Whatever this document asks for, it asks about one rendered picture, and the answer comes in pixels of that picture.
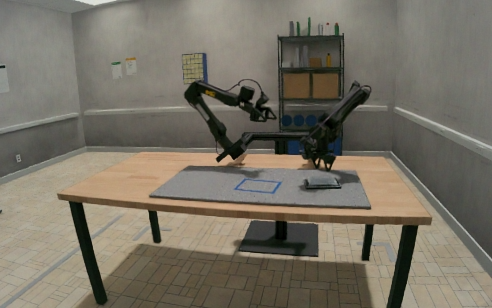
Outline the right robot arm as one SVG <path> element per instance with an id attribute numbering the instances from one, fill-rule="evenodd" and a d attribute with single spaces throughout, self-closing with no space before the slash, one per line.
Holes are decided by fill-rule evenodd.
<path id="1" fill-rule="evenodd" d="M 200 80 L 202 82 L 199 82 Z M 237 95 L 235 93 L 223 91 L 209 84 L 206 84 L 204 82 L 205 80 L 203 79 L 200 80 L 192 82 L 192 84 L 184 92 L 184 98 L 189 101 L 189 103 L 192 103 L 192 105 L 198 110 L 198 112 L 208 124 L 210 132 L 215 137 L 215 141 L 219 141 L 218 143 L 224 149 L 224 152 L 222 152 L 218 157 L 215 158 L 217 160 L 234 145 L 240 142 L 244 137 L 241 137 L 234 144 L 229 140 L 229 138 L 226 136 L 227 129 L 225 125 L 223 124 L 223 122 L 220 122 L 209 109 L 209 107 L 203 100 L 202 93 L 213 97 L 230 107 L 237 107 L 239 105 L 239 108 L 246 112 L 246 105 L 248 103 L 251 103 L 249 101 L 252 100 L 255 89 L 244 85 L 241 87 L 239 95 Z"/>

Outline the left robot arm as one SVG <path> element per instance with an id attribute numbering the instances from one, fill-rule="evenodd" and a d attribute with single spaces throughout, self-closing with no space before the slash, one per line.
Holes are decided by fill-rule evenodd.
<path id="1" fill-rule="evenodd" d="M 359 84 L 359 85 L 358 85 Z M 358 86 L 357 86 L 358 85 Z M 359 87 L 359 88 L 358 88 Z M 350 91 L 351 90 L 351 91 Z M 318 127 L 321 126 L 321 124 L 336 110 L 339 108 L 338 111 L 336 111 L 323 125 L 321 128 L 319 128 L 312 136 L 311 138 L 314 140 L 322 138 L 328 138 L 328 145 L 333 142 L 335 142 L 338 138 L 337 133 L 340 132 L 340 129 L 345 122 L 345 120 L 348 118 L 350 113 L 352 112 L 353 109 L 355 109 L 359 104 L 363 105 L 365 103 L 365 100 L 369 98 L 369 90 L 366 88 L 362 91 L 360 89 L 360 83 L 358 83 L 356 80 L 352 83 L 352 86 L 349 90 L 349 93 L 336 105 L 332 106 L 328 111 L 326 111 L 319 119 L 319 123 L 315 126 L 312 127 L 309 130 L 309 135 L 313 133 Z M 363 96 L 364 95 L 364 96 Z M 357 101 L 359 100 L 359 101 Z M 344 114 L 345 113 L 345 114 Z M 342 116 L 343 115 L 343 116 Z M 323 120 L 323 121 L 322 121 Z M 327 124 L 328 125 L 327 125 Z M 336 125 L 335 125 L 336 124 Z M 334 126 L 335 125 L 335 126 Z M 326 130 L 327 129 L 327 130 Z M 329 129 L 329 130 L 328 130 Z M 334 129 L 337 129 L 333 131 Z M 331 131 L 333 132 L 331 132 Z"/>

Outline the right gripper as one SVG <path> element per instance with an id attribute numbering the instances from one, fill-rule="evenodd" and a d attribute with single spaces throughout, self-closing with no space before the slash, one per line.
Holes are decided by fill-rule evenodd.
<path id="1" fill-rule="evenodd" d="M 265 96 L 264 93 L 262 93 L 260 95 L 260 98 L 262 96 Z M 260 99 L 259 98 L 259 99 Z M 271 120 L 276 120 L 277 117 L 275 116 L 275 114 L 273 113 L 271 107 L 269 106 L 262 106 L 262 105 L 259 105 L 258 101 L 259 99 L 257 100 L 256 104 L 253 104 L 253 103 L 248 103 L 246 105 L 246 112 L 250 114 L 250 121 L 252 122 L 266 122 L 267 119 L 271 119 Z M 255 106 L 255 107 L 253 107 Z M 253 107 L 253 108 L 252 108 Z M 261 111 L 261 112 L 260 112 Z M 263 111 L 265 111 L 265 117 L 261 114 Z M 253 112 L 253 113 L 252 113 Z M 272 117 L 269 117 L 269 112 L 274 116 L 274 118 Z M 257 120 L 259 119 L 259 117 L 262 117 L 264 120 Z"/>

